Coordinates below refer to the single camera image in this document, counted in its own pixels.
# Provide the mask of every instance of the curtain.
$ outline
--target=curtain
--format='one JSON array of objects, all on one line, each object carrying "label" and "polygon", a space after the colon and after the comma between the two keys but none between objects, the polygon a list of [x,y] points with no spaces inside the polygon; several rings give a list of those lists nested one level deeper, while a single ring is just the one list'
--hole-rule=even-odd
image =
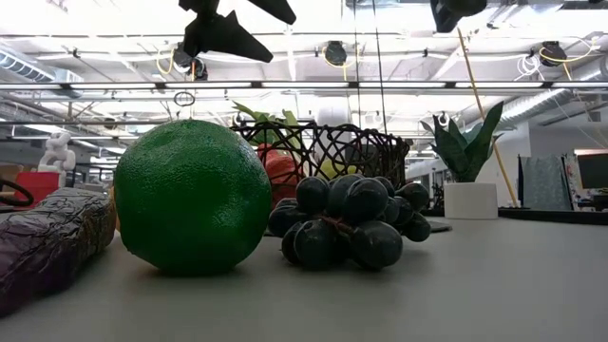
[{"label": "curtain", "polygon": [[523,206],[534,210],[572,210],[561,157],[522,157]]}]

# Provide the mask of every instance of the white pot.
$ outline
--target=white pot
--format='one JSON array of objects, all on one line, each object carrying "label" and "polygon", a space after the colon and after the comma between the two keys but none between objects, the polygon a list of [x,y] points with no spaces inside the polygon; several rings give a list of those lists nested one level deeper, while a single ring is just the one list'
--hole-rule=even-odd
[{"label": "white pot", "polygon": [[494,183],[444,185],[446,219],[497,219],[498,200]]}]

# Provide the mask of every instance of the light fixture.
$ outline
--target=light fixture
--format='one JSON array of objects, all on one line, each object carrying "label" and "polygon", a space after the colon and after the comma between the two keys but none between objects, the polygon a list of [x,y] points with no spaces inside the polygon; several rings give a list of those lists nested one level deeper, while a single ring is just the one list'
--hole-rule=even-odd
[{"label": "light fixture", "polygon": [[396,137],[399,137],[401,139],[412,139],[412,140],[435,140],[435,137],[433,136],[419,136],[419,135],[395,135]]},{"label": "light fixture", "polygon": [[87,90],[87,89],[101,89],[101,90],[113,90],[113,89],[154,89],[156,87],[153,83],[100,83],[100,84],[72,84],[72,89],[75,90]]},{"label": "light fixture", "polygon": [[330,41],[325,47],[325,61],[332,66],[342,67],[346,63],[346,50],[340,41]]},{"label": "light fixture", "polygon": [[172,82],[165,84],[170,89],[247,88],[250,82]]},{"label": "light fixture", "polygon": [[553,87],[565,88],[603,88],[608,87],[608,82],[555,82]]},{"label": "light fixture", "polygon": [[[542,82],[476,82],[479,88],[535,88],[542,86]],[[473,87],[471,82],[458,82],[456,87]]]},{"label": "light fixture", "polygon": [[359,87],[374,88],[437,88],[446,86],[445,82],[360,82]]},{"label": "light fixture", "polygon": [[348,87],[348,82],[264,82],[265,88],[336,88]]},{"label": "light fixture", "polygon": [[406,161],[425,161],[425,160],[435,160],[437,158],[435,157],[431,157],[431,156],[424,156],[424,157],[406,157]]},{"label": "light fixture", "polygon": [[2,84],[0,90],[58,90],[60,85],[56,84]]}]

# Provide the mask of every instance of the dark grape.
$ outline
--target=dark grape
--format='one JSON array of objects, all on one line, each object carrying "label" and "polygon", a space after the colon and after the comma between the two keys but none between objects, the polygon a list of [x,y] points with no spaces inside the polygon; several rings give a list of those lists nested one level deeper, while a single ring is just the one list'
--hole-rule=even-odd
[{"label": "dark grape", "polygon": [[332,189],[330,189],[330,195],[327,202],[326,211],[329,216],[332,218],[339,218],[342,215],[342,208],[344,207],[347,192],[349,191],[349,188],[351,188],[351,185],[359,180],[360,178],[356,175],[347,175],[337,179],[333,184]]},{"label": "dark grape", "polygon": [[408,200],[415,212],[420,212],[428,204],[428,190],[419,183],[409,183],[395,193],[397,196]]},{"label": "dark grape", "polygon": [[285,233],[285,236],[281,241],[281,252],[287,261],[293,265],[300,264],[300,260],[297,258],[297,254],[295,253],[294,249],[295,235],[300,231],[300,229],[302,229],[302,222],[294,224],[294,226],[290,228],[287,233]]},{"label": "dark grape", "polygon": [[393,224],[397,219],[399,219],[399,211],[401,209],[401,204],[397,202],[395,199],[389,198],[387,202],[387,207],[384,209],[384,219],[380,219],[388,224]]},{"label": "dark grape", "polygon": [[397,219],[392,223],[392,226],[395,227],[398,231],[401,231],[401,228],[408,224],[408,222],[414,216],[414,210],[407,199],[404,199],[400,196],[395,196],[393,199],[399,205],[399,215],[397,216]]},{"label": "dark grape", "polygon": [[332,263],[341,264],[351,255],[351,245],[346,237],[336,235],[333,243]]},{"label": "dark grape", "polygon": [[330,186],[325,180],[307,177],[300,181],[295,189],[297,206],[308,214],[318,214],[327,205]]},{"label": "dark grape", "polygon": [[375,219],[384,212],[388,201],[387,188],[379,180],[358,180],[347,192],[342,219],[350,224]]},{"label": "dark grape", "polygon": [[310,215],[302,213],[297,208],[282,206],[276,208],[268,218],[268,230],[275,237],[283,238],[294,224],[305,221]]},{"label": "dark grape", "polygon": [[335,178],[333,180],[330,180],[330,182],[328,183],[328,185],[330,186],[330,190],[332,190],[333,185],[339,180],[339,178]]},{"label": "dark grape", "polygon": [[384,185],[384,187],[387,188],[387,193],[389,194],[389,197],[394,197],[395,196],[395,188],[392,186],[392,183],[390,182],[390,180],[387,180],[384,177],[374,177],[376,180],[380,181],[382,183],[382,185]]},{"label": "dark grape", "polygon": [[415,213],[402,230],[402,234],[414,242],[425,241],[430,236],[430,223],[420,213]]},{"label": "dark grape", "polygon": [[291,206],[291,207],[296,207],[297,206],[297,200],[294,198],[286,198],[286,199],[282,199],[280,200],[277,204],[276,204],[276,208],[280,208],[280,207],[284,207],[284,206]]},{"label": "dark grape", "polygon": [[351,235],[351,250],[366,269],[380,270],[393,265],[403,252],[401,235],[381,221],[367,221]]},{"label": "dark grape", "polygon": [[305,222],[294,239],[295,253],[301,265],[311,270],[332,266],[335,240],[335,230],[325,221]]}]

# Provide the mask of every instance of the wall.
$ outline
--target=wall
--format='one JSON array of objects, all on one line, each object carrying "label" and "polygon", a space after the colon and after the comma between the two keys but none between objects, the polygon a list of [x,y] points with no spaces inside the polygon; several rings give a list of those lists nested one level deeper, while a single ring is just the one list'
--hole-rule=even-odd
[{"label": "wall", "polygon": [[577,148],[601,148],[598,143],[608,147],[607,127],[582,127],[593,140],[574,125],[568,127],[534,127],[530,129],[532,156],[544,157],[572,152]]},{"label": "wall", "polygon": [[[519,174],[518,155],[522,157],[530,157],[532,155],[529,134],[528,123],[520,123],[515,130],[504,132],[498,139],[498,148],[503,160],[504,171],[506,171],[506,175],[511,182],[516,198]],[[496,154],[493,153],[492,157],[485,162],[476,182],[496,183],[498,205],[509,206],[511,204],[511,196],[509,195],[501,168],[498,165]]]}]

